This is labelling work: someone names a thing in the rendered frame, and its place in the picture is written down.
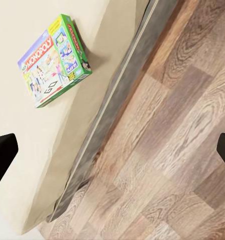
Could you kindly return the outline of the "board game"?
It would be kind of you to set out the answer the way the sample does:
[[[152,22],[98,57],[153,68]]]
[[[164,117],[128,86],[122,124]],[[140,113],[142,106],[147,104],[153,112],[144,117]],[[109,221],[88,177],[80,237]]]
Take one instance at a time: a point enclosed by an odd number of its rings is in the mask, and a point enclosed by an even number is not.
[[[17,62],[36,108],[93,73],[71,17],[60,14]]]

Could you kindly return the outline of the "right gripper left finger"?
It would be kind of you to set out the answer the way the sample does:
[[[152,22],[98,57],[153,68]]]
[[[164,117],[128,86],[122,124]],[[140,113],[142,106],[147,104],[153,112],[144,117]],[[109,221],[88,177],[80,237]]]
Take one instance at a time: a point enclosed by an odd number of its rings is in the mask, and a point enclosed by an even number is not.
[[[14,133],[0,136],[0,181],[18,152],[18,141]]]

